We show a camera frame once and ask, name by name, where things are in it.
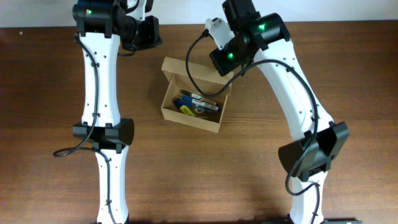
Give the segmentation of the yellow highlighter blue cap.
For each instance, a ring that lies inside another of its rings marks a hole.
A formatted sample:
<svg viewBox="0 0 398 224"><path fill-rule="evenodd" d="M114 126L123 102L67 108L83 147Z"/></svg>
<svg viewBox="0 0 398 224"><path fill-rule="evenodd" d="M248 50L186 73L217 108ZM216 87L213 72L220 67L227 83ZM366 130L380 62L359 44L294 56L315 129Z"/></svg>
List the yellow highlighter blue cap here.
<svg viewBox="0 0 398 224"><path fill-rule="evenodd" d="M189 116L193 116L196 117L196 115L190 110L189 107L187 107L186 105L182 105L179 110L185 114L185 115L189 115Z"/></svg>

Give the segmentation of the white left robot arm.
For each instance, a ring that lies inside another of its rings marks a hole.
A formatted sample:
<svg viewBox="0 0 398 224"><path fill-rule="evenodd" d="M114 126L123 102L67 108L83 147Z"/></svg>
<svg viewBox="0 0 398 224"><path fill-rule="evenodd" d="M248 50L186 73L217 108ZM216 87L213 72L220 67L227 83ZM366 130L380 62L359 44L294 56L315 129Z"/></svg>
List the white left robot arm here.
<svg viewBox="0 0 398 224"><path fill-rule="evenodd" d="M83 49L85 105L74 136L90 142L99 170L97 223L128 223L125 166L134 122L122 118L117 99L118 57L162 43L152 1L78 1L73 7L75 41Z"/></svg>

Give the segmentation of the blue ballpoint pen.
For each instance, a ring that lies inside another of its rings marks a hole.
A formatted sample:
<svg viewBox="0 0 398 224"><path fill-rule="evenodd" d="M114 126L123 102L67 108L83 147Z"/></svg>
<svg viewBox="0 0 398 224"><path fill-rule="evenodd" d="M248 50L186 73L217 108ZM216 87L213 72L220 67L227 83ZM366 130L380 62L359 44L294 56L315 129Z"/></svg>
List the blue ballpoint pen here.
<svg viewBox="0 0 398 224"><path fill-rule="evenodd" d="M195 110L195 111L198 112L198 113L210 113L210 114L215 114L215 113L216 113L215 110L211 110L211 109L208 109L208 108L204 108L204 107L202 107L202 106L199 106L199 105L196 105L196 104L193 104L193 103L189 103L189 102L183 101L183 100L181 100L181 99L179 99L179 98L173 100L173 103L174 103L178 108L181 107L181 106L187 106L188 108L191 108L191 109Z"/></svg>

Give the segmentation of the brown cardboard box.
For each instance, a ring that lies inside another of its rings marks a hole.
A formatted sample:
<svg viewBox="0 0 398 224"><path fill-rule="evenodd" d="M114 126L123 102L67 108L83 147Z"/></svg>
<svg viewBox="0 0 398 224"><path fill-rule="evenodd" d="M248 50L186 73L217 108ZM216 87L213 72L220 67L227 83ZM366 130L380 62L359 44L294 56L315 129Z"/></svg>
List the brown cardboard box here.
<svg viewBox="0 0 398 224"><path fill-rule="evenodd" d="M185 61L171 57L164 58L162 71L169 81L169 86L161 106L162 115L164 119L169 121L217 133L220 131L225 107L231 94L231 87L227 87L224 92L215 97L205 96L204 93L213 94L220 91L234 76L234 73L230 72L222 77L214 67L191 62L188 67L190 74L186 71ZM183 114L173 103L173 100L177 98L182 100L182 96L186 96L180 90L187 90L217 102L219 111L215 114L198 113L190 108L196 117Z"/></svg>

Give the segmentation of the black whiteboard marker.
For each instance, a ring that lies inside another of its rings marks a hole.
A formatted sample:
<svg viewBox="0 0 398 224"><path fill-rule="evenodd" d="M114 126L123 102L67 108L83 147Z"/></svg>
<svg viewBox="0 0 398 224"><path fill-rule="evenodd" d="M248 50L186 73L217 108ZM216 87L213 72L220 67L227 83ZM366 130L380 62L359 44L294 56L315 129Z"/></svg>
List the black whiteboard marker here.
<svg viewBox="0 0 398 224"><path fill-rule="evenodd" d="M218 106L218 105L219 105L219 104L218 104L217 102L215 102L215 101L209 100L209 99L207 99L207 98L205 98L205 97L203 97L203 96L197 95L197 94L192 93L192 92L190 92L190 91L187 91L187 90L180 90L180 92L181 92L183 95L187 95L187 96L189 96L189 97L191 97L191 98L194 98L194 99L196 99L196 100L199 100L199 101L202 101L202 102L205 102L205 103L209 103L209 104L214 105L214 106Z"/></svg>

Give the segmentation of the blue whiteboard marker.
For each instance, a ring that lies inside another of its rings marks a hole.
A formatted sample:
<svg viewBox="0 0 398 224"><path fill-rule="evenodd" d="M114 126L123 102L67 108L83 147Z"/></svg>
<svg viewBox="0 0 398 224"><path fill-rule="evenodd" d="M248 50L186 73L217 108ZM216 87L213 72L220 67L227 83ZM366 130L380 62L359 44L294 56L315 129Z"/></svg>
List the blue whiteboard marker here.
<svg viewBox="0 0 398 224"><path fill-rule="evenodd" d="M196 99L194 99L192 97L189 97L189 96L182 96L182 100L187 101L187 102L191 102L193 104L196 104L198 106L204 107L204 108L209 109L209 110L219 111L219 109L220 109L218 106L211 105L209 103L205 103L203 101L196 100Z"/></svg>

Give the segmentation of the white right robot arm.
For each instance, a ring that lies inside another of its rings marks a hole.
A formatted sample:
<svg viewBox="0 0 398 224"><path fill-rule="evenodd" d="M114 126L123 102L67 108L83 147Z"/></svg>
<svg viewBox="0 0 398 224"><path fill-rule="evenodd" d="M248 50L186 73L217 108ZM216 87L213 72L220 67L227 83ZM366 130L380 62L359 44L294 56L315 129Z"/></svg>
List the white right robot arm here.
<svg viewBox="0 0 398 224"><path fill-rule="evenodd" d="M349 136L346 123L334 122L316 98L295 54L287 26L277 14L262 16L252 1L222 4L225 19L208 20L217 48L210 58L220 75L257 67L273 89L289 125L292 143L278 150L292 196L289 223L326 223L323 184Z"/></svg>

